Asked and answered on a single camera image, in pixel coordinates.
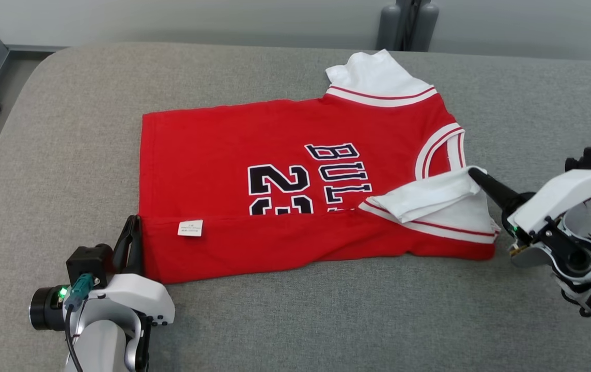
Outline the red white basketball jersey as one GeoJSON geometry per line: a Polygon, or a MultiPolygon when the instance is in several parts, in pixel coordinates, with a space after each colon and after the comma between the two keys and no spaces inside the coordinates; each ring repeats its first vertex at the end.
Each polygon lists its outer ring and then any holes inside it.
{"type": "Polygon", "coordinates": [[[371,257],[488,260],[500,228],[465,130],[390,52],[326,69],[320,98],[144,115],[145,273],[163,284],[371,257]]]}

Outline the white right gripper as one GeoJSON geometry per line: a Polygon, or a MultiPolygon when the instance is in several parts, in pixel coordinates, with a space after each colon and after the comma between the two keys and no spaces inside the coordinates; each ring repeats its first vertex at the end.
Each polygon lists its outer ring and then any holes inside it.
{"type": "Polygon", "coordinates": [[[518,193],[479,168],[470,168],[469,176],[503,212],[516,239],[510,250],[515,266],[591,267],[591,241],[580,232],[591,170],[553,177],[536,193],[518,193]]]}

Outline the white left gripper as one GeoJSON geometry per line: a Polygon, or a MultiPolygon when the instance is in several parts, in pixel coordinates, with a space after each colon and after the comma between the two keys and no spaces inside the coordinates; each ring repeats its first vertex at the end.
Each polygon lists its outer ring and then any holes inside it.
{"type": "Polygon", "coordinates": [[[144,274],[144,245],[142,221],[128,216],[113,251],[113,265],[120,273],[127,264],[129,273],[118,274],[104,289],[92,290],[87,299],[87,325],[109,320],[125,331],[140,331],[139,314],[151,318],[159,326],[174,323],[175,304],[161,283],[137,274],[144,274]]]}

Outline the grey metal post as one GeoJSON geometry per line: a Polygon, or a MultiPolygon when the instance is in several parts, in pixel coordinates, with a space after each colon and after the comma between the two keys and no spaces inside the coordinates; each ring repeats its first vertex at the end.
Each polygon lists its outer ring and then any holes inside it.
{"type": "Polygon", "coordinates": [[[428,52],[439,14],[431,0],[395,0],[381,9],[376,50],[428,52]]]}

